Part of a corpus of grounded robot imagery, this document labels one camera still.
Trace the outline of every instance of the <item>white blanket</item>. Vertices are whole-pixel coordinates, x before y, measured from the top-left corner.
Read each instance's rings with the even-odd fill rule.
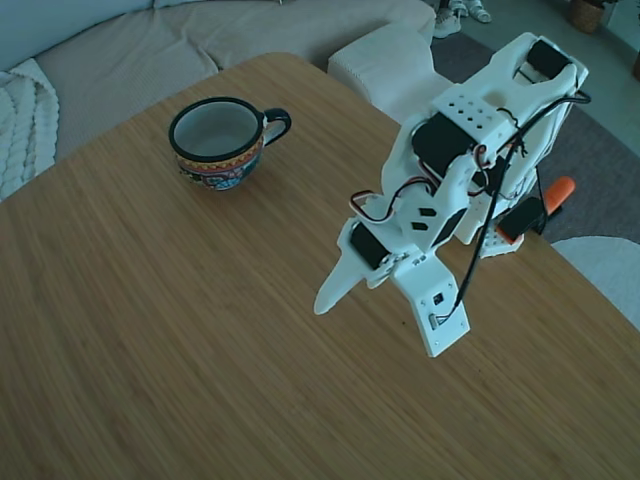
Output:
[[[35,60],[0,72],[0,201],[54,164],[58,110]]]

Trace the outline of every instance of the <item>mug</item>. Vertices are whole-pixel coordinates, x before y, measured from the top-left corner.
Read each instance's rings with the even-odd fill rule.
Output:
[[[264,147],[289,129],[291,116],[282,108],[260,112],[239,98],[214,97],[182,110],[171,122],[169,142],[184,176],[220,191],[247,178]]]

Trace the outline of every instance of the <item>robotic arm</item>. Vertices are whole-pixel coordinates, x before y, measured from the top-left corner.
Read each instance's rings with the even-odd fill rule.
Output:
[[[508,244],[488,222],[531,191],[536,166],[568,113],[562,99],[571,100],[587,75],[549,40],[523,34],[409,119],[382,169],[382,193],[351,198],[356,216],[339,235],[342,255],[318,292],[315,313],[326,313],[361,280],[373,289],[391,277],[430,356],[468,332],[466,285],[461,295],[436,251],[453,235],[471,243],[485,226],[491,233],[479,239],[481,256],[517,250],[522,238]]]

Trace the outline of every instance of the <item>sneaker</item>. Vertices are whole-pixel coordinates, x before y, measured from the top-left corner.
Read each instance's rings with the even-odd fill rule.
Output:
[[[469,16],[469,9],[464,0],[451,0],[449,2],[449,10],[459,13],[462,18]]]
[[[481,0],[464,0],[464,7],[467,12],[471,13],[471,17],[480,23],[491,23],[491,14],[487,12]]]
[[[447,38],[449,35],[462,30],[460,24],[460,12],[454,12],[448,8],[441,8],[436,16],[436,27],[433,31],[435,38]]]

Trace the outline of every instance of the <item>sofa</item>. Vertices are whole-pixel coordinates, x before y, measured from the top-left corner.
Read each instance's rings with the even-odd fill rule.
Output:
[[[422,0],[7,0],[0,71],[36,61],[60,102],[56,159],[154,103],[257,55],[328,58],[391,22],[430,38]],[[160,4],[181,3],[158,8]]]

